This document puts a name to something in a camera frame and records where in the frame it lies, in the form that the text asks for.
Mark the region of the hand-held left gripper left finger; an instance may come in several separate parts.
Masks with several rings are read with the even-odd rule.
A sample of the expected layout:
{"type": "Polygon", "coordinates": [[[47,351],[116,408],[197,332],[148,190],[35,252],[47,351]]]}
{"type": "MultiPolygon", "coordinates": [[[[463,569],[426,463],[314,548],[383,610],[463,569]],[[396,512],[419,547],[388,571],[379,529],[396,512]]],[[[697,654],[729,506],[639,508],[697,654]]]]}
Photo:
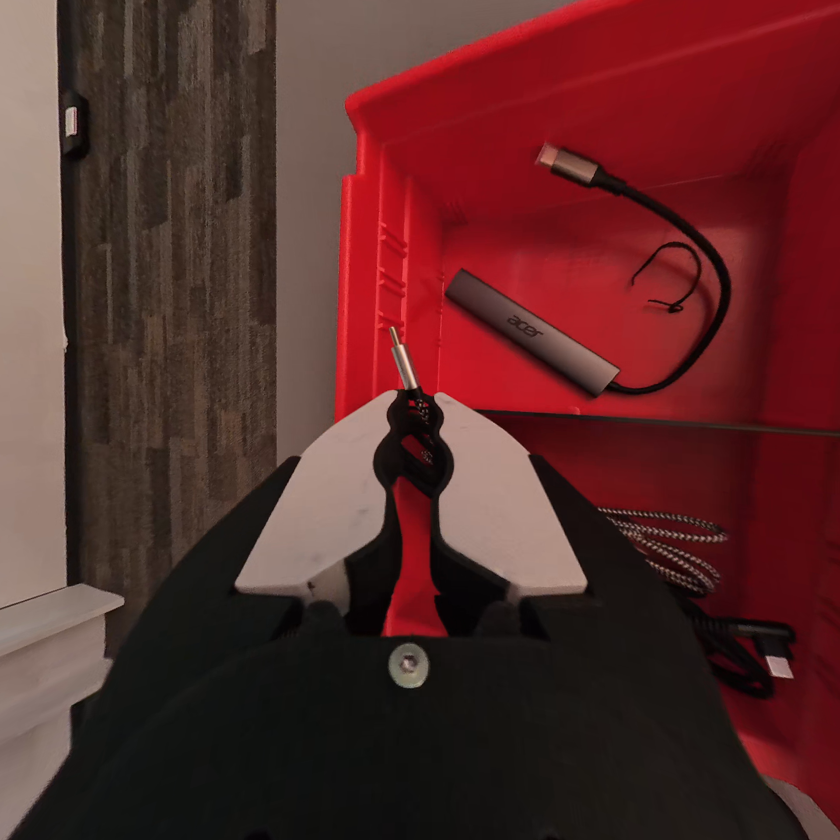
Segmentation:
{"type": "Polygon", "coordinates": [[[401,439],[386,391],[332,425],[300,456],[239,572],[241,595],[334,606],[350,632],[381,636],[404,566],[406,541],[394,484],[401,439]]]}

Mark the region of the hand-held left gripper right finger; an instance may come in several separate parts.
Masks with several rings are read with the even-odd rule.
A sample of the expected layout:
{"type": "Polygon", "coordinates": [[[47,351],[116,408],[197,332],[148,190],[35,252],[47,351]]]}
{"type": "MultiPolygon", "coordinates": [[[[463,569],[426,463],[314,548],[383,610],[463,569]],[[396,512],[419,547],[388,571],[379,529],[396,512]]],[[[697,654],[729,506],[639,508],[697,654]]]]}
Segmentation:
{"type": "Polygon", "coordinates": [[[529,451],[454,397],[438,392],[434,403],[444,464],[429,568],[447,635],[473,634],[495,604],[583,596],[589,582],[529,451]]]}

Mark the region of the grey usb hub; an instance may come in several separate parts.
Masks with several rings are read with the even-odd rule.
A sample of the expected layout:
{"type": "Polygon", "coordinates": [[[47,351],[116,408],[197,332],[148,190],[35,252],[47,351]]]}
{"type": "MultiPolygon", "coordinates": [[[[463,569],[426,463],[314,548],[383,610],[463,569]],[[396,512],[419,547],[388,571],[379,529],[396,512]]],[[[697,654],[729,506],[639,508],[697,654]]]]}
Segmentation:
{"type": "Polygon", "coordinates": [[[455,273],[445,290],[445,297],[590,396],[597,397],[609,392],[639,397],[669,389],[708,350],[728,315],[732,301],[732,279],[724,258],[709,238],[676,210],[630,185],[600,163],[551,142],[543,144],[535,163],[567,182],[624,198],[680,232],[684,236],[680,242],[688,243],[696,249],[701,264],[705,260],[713,269],[719,286],[717,307],[705,332],[684,360],[662,380],[650,385],[630,386],[616,380],[620,369],[614,364],[467,269],[455,273]]]}

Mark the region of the red plastic bin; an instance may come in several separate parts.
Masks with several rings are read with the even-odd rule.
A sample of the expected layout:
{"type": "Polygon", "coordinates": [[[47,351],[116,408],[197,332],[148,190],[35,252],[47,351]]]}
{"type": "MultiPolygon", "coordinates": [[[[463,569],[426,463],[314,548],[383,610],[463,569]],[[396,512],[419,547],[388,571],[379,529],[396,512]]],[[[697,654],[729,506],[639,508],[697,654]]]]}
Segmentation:
{"type": "MultiPolygon", "coordinates": [[[[838,430],[838,2],[579,2],[355,93],[343,181],[335,416],[421,383],[474,409],[838,430]],[[662,380],[718,283],[624,198],[537,166],[599,162],[717,247],[728,315],[656,394],[592,397],[445,298],[466,269],[620,369],[662,380]]],[[[712,614],[788,623],[793,679],[724,693],[759,769],[838,822],[838,439],[499,418],[601,507],[719,523],[712,614]]]]}

